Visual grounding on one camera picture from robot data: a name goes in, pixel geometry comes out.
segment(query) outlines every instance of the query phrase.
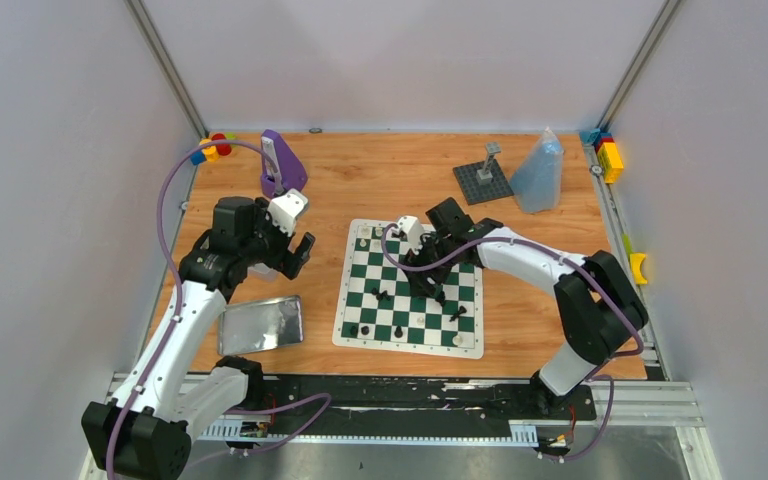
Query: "blue block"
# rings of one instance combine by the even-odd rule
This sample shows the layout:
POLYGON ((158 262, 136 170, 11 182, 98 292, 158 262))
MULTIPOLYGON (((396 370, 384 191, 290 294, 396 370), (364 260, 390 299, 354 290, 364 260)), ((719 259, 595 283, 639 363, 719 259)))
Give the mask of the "blue block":
POLYGON ((592 145, 593 142, 599 139, 599 134, 602 133, 598 128, 593 130, 582 130, 578 132, 578 138, 581 139, 581 143, 585 145, 592 145))
POLYGON ((204 156, 204 152, 199 150, 198 152, 190 155, 190 161, 193 162, 193 165, 198 165, 199 163, 206 162, 207 157, 204 156))

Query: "chessboard border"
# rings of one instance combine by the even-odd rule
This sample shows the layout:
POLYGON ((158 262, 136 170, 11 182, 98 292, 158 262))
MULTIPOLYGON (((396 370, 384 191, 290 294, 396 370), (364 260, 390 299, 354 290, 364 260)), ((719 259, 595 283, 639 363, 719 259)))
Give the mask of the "chessboard border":
MULTIPOLYGON (((475 291, 480 293, 474 300, 474 319, 476 323, 475 327, 475 348, 451 348, 443 346, 431 346, 431 345, 414 345, 408 343, 393 343, 384 342, 382 340, 364 340, 359 338, 344 338, 340 332, 340 327, 343 324, 343 315, 345 315, 345 302, 341 302, 341 298, 345 298, 348 294, 349 278, 351 277, 352 255, 354 254, 355 241, 357 240, 357 230, 361 226, 369 226, 371 228, 384 228, 393 222, 384 220, 370 220, 365 218, 357 218, 352 220, 349 225, 349 235, 346 239, 346 254, 343 257, 342 276, 340 278, 340 293, 337 297, 337 311, 334 315, 334 327, 332 328, 331 341, 335 346, 348 347, 348 348, 367 348, 373 350, 385 350, 388 352, 406 352, 406 353, 421 353, 425 355, 437 355, 448 358, 466 358, 471 360, 478 360, 484 356, 484 279, 483 272, 480 268, 475 268, 475 291), (399 345, 405 345, 405 348, 400 350, 399 345)), ((423 224, 426 231, 434 231, 431 225, 423 224)))

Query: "robotic arm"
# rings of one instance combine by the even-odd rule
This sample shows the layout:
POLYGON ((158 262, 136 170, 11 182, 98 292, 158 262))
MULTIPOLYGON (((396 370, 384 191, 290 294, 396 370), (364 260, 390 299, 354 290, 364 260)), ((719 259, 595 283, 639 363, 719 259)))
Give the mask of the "robotic arm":
POLYGON ((131 374, 107 404, 91 402, 81 419, 96 465, 105 455, 117 417, 136 390, 136 400, 116 441, 114 470, 134 478, 174 479, 183 471, 192 443, 229 408, 259 406, 263 399, 260 364, 243 358, 221 359, 210 375, 178 396, 184 375, 213 321, 225 310, 249 268, 275 270, 289 279, 307 263, 314 237, 305 233, 290 251, 296 221, 308 201, 295 189, 266 200, 222 198, 213 210, 213 225, 179 264, 183 282, 182 309, 169 306, 131 374), (174 329, 168 328, 176 322, 174 329), (160 351, 154 365, 149 365, 160 351), (140 385, 146 369, 150 377, 140 385))
POLYGON ((396 233, 411 246, 403 261, 414 267, 405 272, 411 295, 445 302, 442 284, 452 267, 469 263, 508 273, 555 297, 566 341, 532 377, 537 386, 533 400, 545 414, 562 408, 575 387, 631 338, 605 299, 593 298, 590 283, 581 272, 596 281, 636 330, 649 320, 619 262, 608 252, 600 250, 591 256, 566 253, 527 240, 496 220, 485 218, 474 223, 452 198, 426 214, 433 233, 425 232, 416 217, 402 217, 397 222, 396 233), (459 253, 441 263, 454 252, 459 253), (417 268, 432 264, 438 265, 421 271, 417 268))

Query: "purple object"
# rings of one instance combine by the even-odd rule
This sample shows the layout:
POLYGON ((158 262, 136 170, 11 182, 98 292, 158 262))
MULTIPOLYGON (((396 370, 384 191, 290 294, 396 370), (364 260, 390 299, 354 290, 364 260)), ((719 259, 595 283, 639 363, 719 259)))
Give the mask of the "purple object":
POLYGON ((263 150, 274 155, 278 163, 279 172, 274 172, 271 162, 261 155, 260 163, 263 174, 260 176, 260 187, 263 194, 268 198, 275 197, 275 179, 281 179, 281 185, 284 187, 280 193, 284 193, 291 188, 302 191, 307 183, 307 171, 304 165, 299 161, 299 157, 290 149, 287 142, 281 138, 281 134, 275 130, 264 130, 260 136, 260 146, 263 150))

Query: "yellow box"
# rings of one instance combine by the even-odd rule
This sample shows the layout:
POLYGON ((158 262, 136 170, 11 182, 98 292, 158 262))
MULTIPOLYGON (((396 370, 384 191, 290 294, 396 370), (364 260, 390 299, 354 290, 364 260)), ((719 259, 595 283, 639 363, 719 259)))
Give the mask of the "yellow box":
MULTIPOLYGON (((202 139, 199 142, 199 145, 204 145, 209 141, 210 141, 209 138, 202 139)), ((219 152, 216 150, 216 145, 212 147, 203 148, 201 152, 204 153, 204 158, 206 158, 208 162, 215 162, 219 160, 219 152)))
POLYGON ((614 183, 622 174, 623 165, 620 158, 620 151, 617 150, 617 144, 614 142, 602 143, 602 148, 596 152, 599 158, 599 165, 602 166, 605 175, 605 183, 614 183))

